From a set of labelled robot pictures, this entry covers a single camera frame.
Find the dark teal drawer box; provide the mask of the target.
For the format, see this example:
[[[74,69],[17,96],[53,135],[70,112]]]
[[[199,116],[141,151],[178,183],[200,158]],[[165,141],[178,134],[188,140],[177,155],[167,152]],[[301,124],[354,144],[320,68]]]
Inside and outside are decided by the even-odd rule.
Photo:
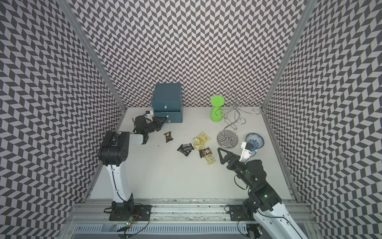
[[[182,84],[157,83],[151,100],[151,106],[155,116],[167,117],[167,123],[182,123]]]

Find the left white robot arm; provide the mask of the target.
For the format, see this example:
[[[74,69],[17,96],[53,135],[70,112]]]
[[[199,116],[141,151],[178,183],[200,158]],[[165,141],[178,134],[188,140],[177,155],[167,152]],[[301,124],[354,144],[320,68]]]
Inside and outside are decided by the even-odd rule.
[[[111,179],[113,190],[112,214],[134,214],[133,193],[127,186],[127,173],[122,170],[122,166],[128,158],[129,150],[133,146],[146,144],[149,134],[160,131],[167,119],[167,117],[152,116],[147,118],[140,115],[132,120],[133,132],[108,131],[103,138],[98,151],[98,159],[106,167]]]

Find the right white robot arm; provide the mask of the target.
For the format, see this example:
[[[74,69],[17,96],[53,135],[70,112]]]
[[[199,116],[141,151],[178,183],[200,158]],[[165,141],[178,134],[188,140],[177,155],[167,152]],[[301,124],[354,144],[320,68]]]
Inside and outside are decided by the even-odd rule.
[[[261,160],[243,162],[240,156],[226,149],[217,149],[221,164],[235,172],[249,188],[243,210],[249,220],[254,220],[273,239],[306,239],[307,236],[288,212],[281,197],[267,182]]]

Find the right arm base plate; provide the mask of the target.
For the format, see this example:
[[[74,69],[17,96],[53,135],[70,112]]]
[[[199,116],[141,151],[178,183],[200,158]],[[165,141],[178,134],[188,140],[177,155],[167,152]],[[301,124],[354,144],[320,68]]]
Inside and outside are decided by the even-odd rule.
[[[243,209],[243,205],[232,205],[229,204],[225,207],[226,212],[230,215],[232,222],[238,221],[255,221],[253,218],[248,216]]]

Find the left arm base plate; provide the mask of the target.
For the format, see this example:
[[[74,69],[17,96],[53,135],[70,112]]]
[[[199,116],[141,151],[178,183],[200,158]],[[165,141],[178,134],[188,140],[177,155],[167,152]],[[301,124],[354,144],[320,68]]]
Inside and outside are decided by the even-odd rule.
[[[127,205],[126,203],[115,203],[111,206],[109,221],[127,222],[130,218],[136,222],[149,221],[152,205]]]

